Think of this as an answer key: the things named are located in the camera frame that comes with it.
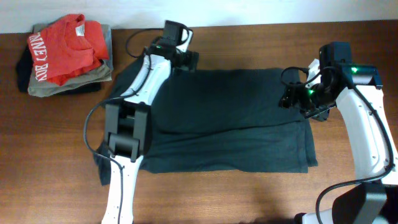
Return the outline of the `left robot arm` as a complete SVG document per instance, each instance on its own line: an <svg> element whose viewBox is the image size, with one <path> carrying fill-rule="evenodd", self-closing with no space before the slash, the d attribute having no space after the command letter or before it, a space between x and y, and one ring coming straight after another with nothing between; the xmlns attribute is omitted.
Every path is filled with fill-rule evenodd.
<svg viewBox="0 0 398 224"><path fill-rule="evenodd" d="M152 45L127 90L106 104L104 145L111 162L103 223L133 223L137 175L152 137L152 102L175 69L194 72L198 59L199 54L189 51L186 45Z"/></svg>

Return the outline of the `dark green t-shirt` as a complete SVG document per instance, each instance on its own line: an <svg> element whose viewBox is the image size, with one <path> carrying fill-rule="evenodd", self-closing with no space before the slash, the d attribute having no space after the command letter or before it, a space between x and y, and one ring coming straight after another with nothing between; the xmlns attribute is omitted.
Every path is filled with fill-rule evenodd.
<svg viewBox="0 0 398 224"><path fill-rule="evenodd" d="M151 173L241 170L306 173L318 164L310 123L283 109L280 78L297 72L176 70L152 106Z"/></svg>

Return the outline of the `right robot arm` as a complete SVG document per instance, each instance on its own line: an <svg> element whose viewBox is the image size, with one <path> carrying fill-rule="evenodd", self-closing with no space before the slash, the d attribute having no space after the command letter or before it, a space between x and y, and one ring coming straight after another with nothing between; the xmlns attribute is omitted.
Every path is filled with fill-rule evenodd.
<svg viewBox="0 0 398 224"><path fill-rule="evenodd" d="M347 42L331 42L319 58L299 68L305 82L281 78L282 108L324 121L337 108L345 122L354 161L354 180L323 190L315 212L295 223L397 223L397 150L384 111L383 84L374 65L354 63Z"/></svg>

